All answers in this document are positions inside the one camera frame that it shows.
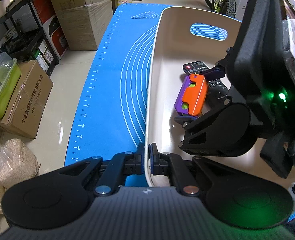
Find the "orange and purple toy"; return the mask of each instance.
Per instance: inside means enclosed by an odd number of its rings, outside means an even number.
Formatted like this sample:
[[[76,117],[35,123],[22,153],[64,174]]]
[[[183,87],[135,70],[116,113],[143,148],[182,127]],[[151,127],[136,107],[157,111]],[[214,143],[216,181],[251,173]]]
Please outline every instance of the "orange and purple toy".
[[[208,86],[203,75],[191,74],[186,76],[174,108],[179,115],[198,117],[201,114]]]

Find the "purple plastic part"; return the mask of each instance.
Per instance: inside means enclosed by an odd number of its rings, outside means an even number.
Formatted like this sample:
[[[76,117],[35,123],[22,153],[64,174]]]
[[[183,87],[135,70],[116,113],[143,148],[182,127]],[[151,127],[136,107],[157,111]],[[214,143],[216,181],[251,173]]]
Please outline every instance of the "purple plastic part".
[[[181,89],[180,89],[180,92],[179,92],[179,95],[178,97],[176,98],[175,100],[175,103],[174,103],[174,108],[176,110],[176,112],[179,114],[179,115],[183,115],[183,114],[189,114],[189,109],[182,109],[182,97],[183,97],[183,94],[185,92],[185,89],[190,85],[191,81],[190,81],[190,76],[186,76],[184,78],[184,81],[183,81],[183,84],[181,86]]]

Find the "green plastic container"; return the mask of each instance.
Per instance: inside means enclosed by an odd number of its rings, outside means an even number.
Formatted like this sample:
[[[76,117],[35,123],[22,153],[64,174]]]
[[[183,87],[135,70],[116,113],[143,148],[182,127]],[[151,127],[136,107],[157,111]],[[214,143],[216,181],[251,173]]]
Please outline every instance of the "green plastic container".
[[[0,54],[0,119],[4,116],[21,71],[7,53]]]

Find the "red and white box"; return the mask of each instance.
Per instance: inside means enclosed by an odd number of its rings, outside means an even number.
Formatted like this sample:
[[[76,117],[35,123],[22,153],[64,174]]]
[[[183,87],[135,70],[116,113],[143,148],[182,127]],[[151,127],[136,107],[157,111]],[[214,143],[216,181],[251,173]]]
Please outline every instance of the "red and white box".
[[[51,43],[58,59],[61,59],[68,49],[68,43],[56,17],[51,0],[33,1],[40,18],[43,30]]]

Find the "orange plastic handle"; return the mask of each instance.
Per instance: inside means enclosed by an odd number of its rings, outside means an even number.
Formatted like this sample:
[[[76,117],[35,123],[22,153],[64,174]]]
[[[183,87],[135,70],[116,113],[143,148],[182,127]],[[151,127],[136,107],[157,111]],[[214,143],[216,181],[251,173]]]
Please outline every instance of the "orange plastic handle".
[[[189,105],[189,115],[197,116],[201,113],[208,85],[203,75],[191,74],[190,81],[195,87],[187,87],[182,97],[182,101]]]

